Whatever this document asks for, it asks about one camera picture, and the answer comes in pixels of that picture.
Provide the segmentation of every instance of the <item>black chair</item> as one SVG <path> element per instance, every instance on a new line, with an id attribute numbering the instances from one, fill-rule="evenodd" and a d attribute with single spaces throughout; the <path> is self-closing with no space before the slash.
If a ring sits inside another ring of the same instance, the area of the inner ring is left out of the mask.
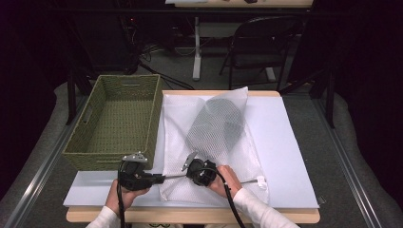
<path id="1" fill-rule="evenodd" d="M 267 67 L 281 67 L 276 80 L 279 90 L 284 65 L 288 54 L 289 42 L 302 28 L 302 21 L 294 16 L 259 17 L 241 24 L 232 37 L 228 53 L 220 70 L 229 67 L 229 89 L 232 88 L 233 68 L 260 68 L 262 72 Z M 243 85 L 267 84 L 252 82 Z"/>

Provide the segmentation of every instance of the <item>wicker basket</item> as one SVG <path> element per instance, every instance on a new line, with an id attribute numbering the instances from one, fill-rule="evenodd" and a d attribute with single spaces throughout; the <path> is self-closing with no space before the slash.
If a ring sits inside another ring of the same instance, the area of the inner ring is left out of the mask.
<path id="1" fill-rule="evenodd" d="M 159 75 L 98 78 L 63 152 L 78 170 L 117 170 L 124 155 L 154 161 L 163 102 Z"/>

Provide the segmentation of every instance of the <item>dark background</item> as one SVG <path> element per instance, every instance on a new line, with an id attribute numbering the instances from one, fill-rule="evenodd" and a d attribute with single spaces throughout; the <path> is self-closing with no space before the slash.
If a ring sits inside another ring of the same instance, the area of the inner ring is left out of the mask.
<path id="1" fill-rule="evenodd" d="M 57 5 L 78 2 L 58 1 Z M 9 0 L 1 4 L 0 197 L 3 197 L 48 122 L 56 101 L 53 89 L 63 84 L 73 69 L 97 71 L 112 67 L 124 71 L 136 67 L 136 51 L 127 43 L 116 17 L 90 20 L 80 16 L 69 18 L 72 24 L 67 24 L 66 20 L 44 11 L 44 6 L 54 6 L 55 2 Z M 104 4 L 99 7 L 116 7 L 107 1 Z M 357 5 L 368 12 L 368 17 L 308 21 L 289 81 L 301 80 L 323 68 L 340 41 L 351 41 L 337 59 L 336 92 L 349 106 L 363 157 L 383 188 L 403 207 L 400 166 L 403 10 L 398 1 L 322 0 L 316 1 L 314 11 L 355 12 Z M 154 33 L 151 37 L 172 48 L 173 33 L 167 28 L 174 25 L 182 27 L 184 33 L 187 31 L 180 19 L 164 18 L 167 19 L 164 23 L 159 18 L 139 21 L 139 25 L 151 34 L 157 30 L 163 32 L 164 36 Z M 150 29 L 155 25 L 161 29 Z M 110 47 L 107 53 L 96 48 L 104 44 Z"/>

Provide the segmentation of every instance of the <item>gray carpet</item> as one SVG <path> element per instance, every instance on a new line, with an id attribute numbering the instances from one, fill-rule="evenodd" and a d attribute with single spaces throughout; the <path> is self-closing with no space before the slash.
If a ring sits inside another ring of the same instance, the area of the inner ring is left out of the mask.
<path id="1" fill-rule="evenodd" d="M 227 89 L 227 71 L 218 75 L 224 49 L 215 47 L 203 49 L 201 62 L 201 79 L 193 82 L 193 54 L 188 56 L 174 55 L 166 51 L 151 54 L 151 61 L 146 62 L 161 73 L 185 81 L 196 89 Z M 136 74 L 148 74 L 139 68 Z M 254 85 L 250 89 L 273 89 L 275 85 Z M 337 159 L 335 144 L 330 137 L 326 123 L 317 111 L 315 101 L 307 95 L 309 85 L 305 85 L 295 93 L 283 97 L 289 119 L 295 132 L 302 157 L 314 186 L 317 197 L 326 202 L 320 206 L 321 220 L 318 224 L 301 225 L 302 227 L 367 227 L 355 195 L 346 181 L 345 174 Z M 55 90 L 58 104 L 53 112 L 47 128 L 27 161 L 27 164 L 8 194 L 0 202 L 1 221 L 4 227 L 20 199 L 24 196 L 29 183 L 40 168 L 42 161 L 54 148 L 58 137 L 62 134 L 67 120 L 67 87 L 61 85 Z M 355 142 L 354 127 L 350 120 L 344 101 L 335 99 L 335 132 L 340 138 L 351 159 L 355 172 L 368 193 L 374 212 L 383 227 L 403 227 L 403 216 L 400 208 L 379 186 L 371 169 L 361 158 Z M 21 227 L 85 227 L 82 223 L 66 221 L 67 208 L 63 206 L 63 198 L 70 187 L 76 170 L 60 157 L 48 177 L 38 198 L 34 199 L 27 216 L 19 223 Z"/>

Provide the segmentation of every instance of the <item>table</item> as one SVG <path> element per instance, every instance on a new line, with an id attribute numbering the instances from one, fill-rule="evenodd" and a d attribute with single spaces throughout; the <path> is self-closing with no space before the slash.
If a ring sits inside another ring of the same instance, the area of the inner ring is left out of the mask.
<path id="1" fill-rule="evenodd" d="M 175 7 L 177 8 L 248 8 L 248 9 L 274 9 L 274 8 L 301 8 L 301 9 L 309 9 L 314 0 L 258 0 L 257 3 L 247 4 L 244 0 L 208 0 L 206 3 L 177 3 Z M 195 18 L 195 63 L 193 65 L 193 80 L 198 81 L 201 78 L 201 45 L 200 38 L 203 37 L 201 34 L 201 24 L 199 22 L 199 17 Z M 222 33 L 222 28 L 230 27 Z M 213 37 L 223 37 L 223 36 L 231 36 L 234 34 L 237 24 L 235 25 L 221 25 L 219 26 L 219 36 L 215 36 L 214 33 L 210 33 Z"/>
<path id="2" fill-rule="evenodd" d="M 177 95 L 202 95 L 214 96 L 224 91 L 217 90 L 173 90 L 164 91 L 164 94 L 177 94 Z M 279 97 L 275 91 L 249 91 L 249 96 L 256 97 Z M 105 191 L 107 193 L 109 184 L 106 185 Z M 158 202 L 150 202 L 147 200 L 141 201 L 142 206 L 134 206 L 129 208 L 125 213 L 127 222 L 144 222 L 144 223 L 192 223 L 192 224 L 205 224 L 205 223 L 237 223 L 232 211 L 229 208 L 212 208 L 212 207 L 189 207 L 189 206 L 158 206 Z M 90 222 L 94 220 L 99 214 L 102 205 L 98 206 L 69 206 L 67 212 L 67 220 L 70 222 Z M 287 218 L 295 223 L 316 223 L 320 219 L 317 208 L 278 208 L 278 210 Z M 250 219 L 246 216 L 240 215 L 245 223 L 250 223 Z"/>

